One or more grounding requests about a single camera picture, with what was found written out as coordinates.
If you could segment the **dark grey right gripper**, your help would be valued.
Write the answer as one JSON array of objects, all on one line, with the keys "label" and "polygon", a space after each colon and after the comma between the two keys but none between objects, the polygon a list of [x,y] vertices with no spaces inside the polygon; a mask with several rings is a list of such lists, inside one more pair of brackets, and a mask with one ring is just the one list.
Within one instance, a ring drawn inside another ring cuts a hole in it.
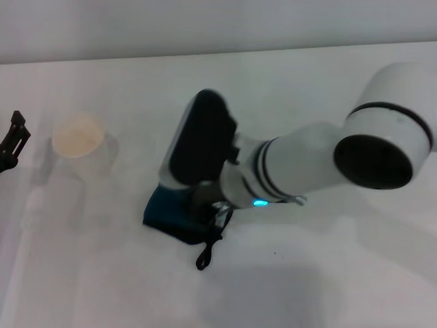
[{"label": "dark grey right gripper", "polygon": [[205,182],[196,186],[192,194],[189,213],[205,226],[226,226],[234,207],[225,198],[219,181]]}]

